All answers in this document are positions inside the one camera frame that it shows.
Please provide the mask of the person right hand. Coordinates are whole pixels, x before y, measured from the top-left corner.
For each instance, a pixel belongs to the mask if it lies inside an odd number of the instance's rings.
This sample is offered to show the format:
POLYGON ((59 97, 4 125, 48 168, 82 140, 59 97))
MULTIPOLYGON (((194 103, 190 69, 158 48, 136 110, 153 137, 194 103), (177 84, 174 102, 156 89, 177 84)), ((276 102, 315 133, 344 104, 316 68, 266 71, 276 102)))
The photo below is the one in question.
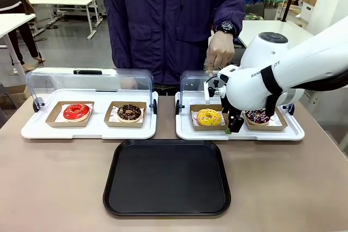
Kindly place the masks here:
POLYGON ((120 88, 123 90, 136 90, 138 88, 138 83, 133 77, 122 78, 120 88))

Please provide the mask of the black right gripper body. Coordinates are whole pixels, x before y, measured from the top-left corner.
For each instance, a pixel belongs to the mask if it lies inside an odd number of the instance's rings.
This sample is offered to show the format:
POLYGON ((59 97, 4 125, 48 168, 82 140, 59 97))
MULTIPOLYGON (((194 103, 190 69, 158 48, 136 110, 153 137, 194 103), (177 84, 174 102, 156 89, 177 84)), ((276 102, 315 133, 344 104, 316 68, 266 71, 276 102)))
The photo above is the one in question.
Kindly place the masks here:
POLYGON ((221 99, 221 106, 222 106, 222 113, 226 114, 229 120, 237 119, 240 117, 240 110, 236 109, 234 106, 230 104, 227 97, 220 98, 221 99))

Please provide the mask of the person left hand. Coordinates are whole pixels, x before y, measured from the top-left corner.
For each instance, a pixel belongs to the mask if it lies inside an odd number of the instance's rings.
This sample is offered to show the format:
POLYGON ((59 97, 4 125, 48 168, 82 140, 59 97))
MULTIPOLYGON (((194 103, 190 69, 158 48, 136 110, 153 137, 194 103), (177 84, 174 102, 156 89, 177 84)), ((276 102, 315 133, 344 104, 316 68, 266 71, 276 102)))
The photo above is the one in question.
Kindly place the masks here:
POLYGON ((233 35, 217 31, 207 49, 208 74, 212 76, 215 69, 226 66, 234 54, 233 35))

